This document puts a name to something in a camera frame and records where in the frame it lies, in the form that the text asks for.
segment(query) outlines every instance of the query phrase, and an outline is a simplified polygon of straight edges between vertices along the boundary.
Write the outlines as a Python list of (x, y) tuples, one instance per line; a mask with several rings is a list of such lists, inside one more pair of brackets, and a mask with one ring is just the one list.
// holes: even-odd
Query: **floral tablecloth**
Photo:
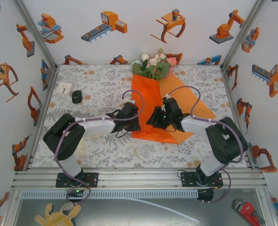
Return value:
[[(218, 119), (233, 118), (219, 66), (179, 65), (174, 74), (186, 85), (198, 88), (202, 101)], [(43, 142), (43, 135), (65, 113), (88, 118), (121, 109), (121, 95), (130, 89), (130, 65), (62, 65), (56, 81), (70, 82), (82, 91), (83, 100), (73, 104), (71, 98), (58, 97), (53, 90), (42, 134), (32, 167), (57, 167), (53, 153)], [(126, 134), (96, 134), (84, 138), (75, 155), (82, 167), (178, 168), (196, 167), (211, 153), (207, 137), (193, 135), (180, 145), (131, 138)], [(246, 167), (242, 161), (229, 167)]]

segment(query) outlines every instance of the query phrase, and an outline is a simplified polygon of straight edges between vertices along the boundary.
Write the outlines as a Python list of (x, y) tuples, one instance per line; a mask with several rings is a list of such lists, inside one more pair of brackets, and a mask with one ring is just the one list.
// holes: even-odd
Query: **black computer mouse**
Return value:
[(74, 104), (79, 104), (82, 101), (82, 93), (81, 90), (75, 90), (72, 93), (72, 102)]

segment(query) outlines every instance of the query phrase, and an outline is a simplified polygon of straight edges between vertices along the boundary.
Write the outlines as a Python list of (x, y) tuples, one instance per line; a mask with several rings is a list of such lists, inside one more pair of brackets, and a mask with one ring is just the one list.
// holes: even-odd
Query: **white wall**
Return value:
[[(6, 62), (11, 65), (17, 73), (19, 81), (12, 85), (12, 89), (19, 94), (6, 103), (11, 97), (8, 89), (0, 86), (0, 199), (10, 189), (15, 174), (14, 159), (11, 154), (13, 144), (18, 144), (30, 133), (35, 134), (36, 127), (30, 109), (27, 106), (27, 97), (30, 86), (38, 93), (42, 103), (46, 98), (48, 90), (42, 90), (40, 65), (43, 58), (39, 47), (35, 45), (35, 55), (26, 57), (26, 49), (22, 45), (22, 36), (16, 30), (16, 23), (24, 25), (22, 18), (17, 12), (12, 1), (1, 1), (0, 11), (0, 64)], [(26, 31), (29, 40), (33, 37)], [(33, 107), (38, 108), (38, 103), (32, 98)], [(32, 146), (32, 136), (27, 147), (23, 150), (25, 154)]]
[[(142, 53), (156, 54), (159, 48), (163, 48), (165, 53), (183, 52), (182, 64), (196, 64), (219, 54), (223, 62), (235, 38), (216, 44), (209, 36), (215, 34), (221, 24), (228, 22), (229, 13), (235, 9), (246, 19), (255, 0), (79, 0), (77, 3), (24, 0), (24, 3), (36, 23), (41, 20), (41, 14), (46, 13), (62, 27), (64, 38), (55, 44), (46, 43), (57, 64), (62, 64), (68, 54), (90, 64), (108, 64), (119, 54), (132, 62), (140, 59)], [(184, 33), (179, 38), (166, 34), (167, 44), (151, 37), (151, 33), (158, 37), (162, 33), (163, 25), (156, 19), (175, 8), (186, 17)], [(119, 19), (127, 23), (128, 32), (110, 32), (92, 43), (82, 40), (82, 35), (102, 23), (102, 11), (117, 13)], [(235, 22), (230, 33), (236, 37), (239, 30), (239, 24)]]
[[(248, 140), (253, 145), (266, 148), (272, 155), (278, 169), (278, 93), (269, 97), (269, 87), (262, 80), (252, 75), (252, 65), (270, 71), (278, 64), (278, 2), (269, 1), (257, 18), (253, 28), (259, 26), (260, 34), (256, 45), (250, 53), (239, 50), (232, 66), (239, 65), (238, 86), (234, 89), (235, 100), (240, 97), (252, 104)], [(257, 159), (257, 166), (268, 165), (262, 156)], [(278, 198), (278, 171), (265, 173), (270, 192)]]

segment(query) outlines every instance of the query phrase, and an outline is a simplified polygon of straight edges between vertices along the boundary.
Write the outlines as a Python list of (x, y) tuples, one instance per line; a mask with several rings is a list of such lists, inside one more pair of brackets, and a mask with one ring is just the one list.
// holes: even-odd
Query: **orange wrapping paper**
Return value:
[[(133, 138), (158, 141), (162, 143), (181, 144), (188, 139), (193, 133), (189, 132), (169, 132), (162, 129), (154, 128), (150, 125), (146, 125), (146, 122), (151, 117), (153, 110), (156, 106), (162, 106), (162, 98), (167, 93), (174, 90), (179, 86), (184, 86), (178, 78), (174, 75), (169, 78), (156, 81), (148, 79), (143, 76), (134, 74), (132, 79), (132, 89), (139, 91), (145, 101), (144, 110), (139, 115), (140, 131), (132, 132)], [(183, 113), (190, 113), (192, 106), (197, 101), (197, 96), (191, 91), (190, 88), (179, 89), (171, 94), (177, 100), (179, 107)], [(132, 94), (132, 99), (135, 100), (139, 110), (142, 107), (142, 100), (137, 93)], [(194, 108), (194, 115), (203, 118), (215, 119), (216, 115), (200, 100)]]

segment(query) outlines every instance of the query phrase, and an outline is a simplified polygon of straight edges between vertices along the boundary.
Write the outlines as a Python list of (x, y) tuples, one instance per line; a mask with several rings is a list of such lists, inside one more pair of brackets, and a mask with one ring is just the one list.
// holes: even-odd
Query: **metal corner post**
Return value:
[[(246, 136), (243, 133), (243, 129), (242, 129), (242, 126), (241, 126), (241, 123), (240, 123), (240, 120), (239, 120), (240, 116), (239, 116), (239, 113), (238, 113), (238, 110), (237, 110), (236, 102), (234, 100), (232, 89), (231, 89), (230, 84), (229, 84), (229, 78), (228, 78), (228, 75), (227, 75), (226, 71), (223, 68), (222, 68), (222, 78), (223, 78), (223, 83), (224, 83), (225, 89), (226, 89), (227, 94), (228, 94), (228, 98), (229, 98), (231, 110), (232, 110), (232, 113), (233, 113), (233, 116), (234, 116), (235, 124), (238, 126), (240, 132), (242, 133), (242, 135), (246, 139)], [(250, 152), (249, 149), (246, 151), (246, 154), (247, 154), (247, 158), (248, 158), (248, 161), (250, 163), (251, 168), (255, 169), (255, 163), (253, 161), (252, 153)]]
[(39, 30), (36, 28), (36, 25), (34, 21), (32, 20), (26, 6), (24, 5), (22, 0), (12, 0), (14, 5), (16, 6), (17, 11), (21, 15), (22, 19), (24, 20), (29, 32), (32, 34), (34, 40), (36, 41), (37, 45), (39, 46), (42, 54), (46, 58), (46, 60), (49, 63), (49, 67), (53, 69), (53, 71), (56, 70), (56, 63), (51, 56), (47, 46), (45, 45), (45, 42), (43, 38), (40, 35)]
[(34, 141), (33, 141), (33, 144), (32, 144), (32, 147), (31, 147), (30, 151), (27, 154), (23, 170), (28, 169), (29, 161), (30, 161), (32, 155), (35, 154), (37, 145), (39, 144), (41, 130), (43, 129), (43, 126), (44, 126), (45, 117), (47, 115), (47, 111), (48, 111), (48, 108), (49, 108), (49, 103), (50, 103), (50, 100), (51, 100), (51, 97), (52, 97), (53, 89), (54, 89), (55, 84), (56, 84), (57, 74), (58, 74), (57, 71), (53, 71), (52, 74), (51, 74), (51, 79), (50, 79), (50, 83), (49, 83), (49, 86), (48, 86), (48, 93), (47, 93), (46, 101), (45, 101), (44, 106), (42, 108), (42, 111), (40, 113), (39, 121), (38, 121), (38, 124), (37, 124), (37, 130), (36, 130), (36, 133), (35, 133), (35, 136), (34, 136)]
[(254, 4), (250, 14), (248, 15), (247, 19), (245, 20), (239, 34), (237, 35), (237, 38), (234, 41), (234, 44), (232, 45), (231, 49), (229, 50), (223, 64), (222, 69), (226, 71), (228, 69), (228, 66), (230, 65), (232, 59), (240, 49), (241, 44), (243, 43), (244, 39), (246, 38), (246, 35), (249, 33), (249, 30), (251, 29), (253, 23), (255, 22), (256, 18), (260, 14), (261, 10), (263, 9), (265, 3), (268, 2), (268, 0), (257, 0)]

